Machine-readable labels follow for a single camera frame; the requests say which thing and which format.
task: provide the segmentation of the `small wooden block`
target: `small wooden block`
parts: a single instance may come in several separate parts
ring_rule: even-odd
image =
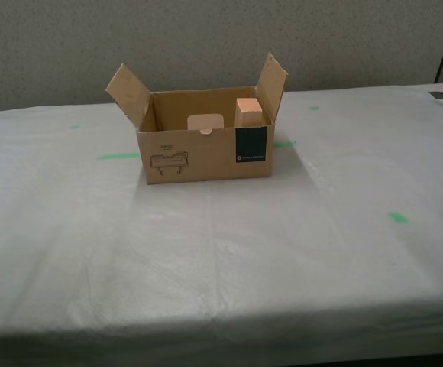
[[[237,98],[235,107],[235,127],[252,128],[264,126],[262,107],[257,98]]]

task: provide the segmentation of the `gray wall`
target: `gray wall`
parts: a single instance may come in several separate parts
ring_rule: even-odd
[[[151,90],[432,83],[443,0],[0,0],[0,110],[111,102],[125,62]]]

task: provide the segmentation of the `white plastic sheet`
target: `white plastic sheet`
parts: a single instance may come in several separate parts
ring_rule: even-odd
[[[276,140],[271,178],[147,186],[115,105],[0,112],[0,365],[443,352],[443,105],[286,93]]]

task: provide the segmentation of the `printed illustration on box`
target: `printed illustration on box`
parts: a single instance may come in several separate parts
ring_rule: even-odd
[[[183,167],[189,166],[187,151],[177,151],[172,155],[156,154],[150,156],[150,168],[156,168],[163,175],[165,168],[177,167],[177,174],[181,174]]]

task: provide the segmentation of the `open cardboard box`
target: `open cardboard box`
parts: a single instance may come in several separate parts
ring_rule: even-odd
[[[256,86],[151,92],[122,64],[106,91],[136,128],[148,184],[269,177],[286,77],[269,53]],[[237,98],[257,98],[264,125],[235,128]]]

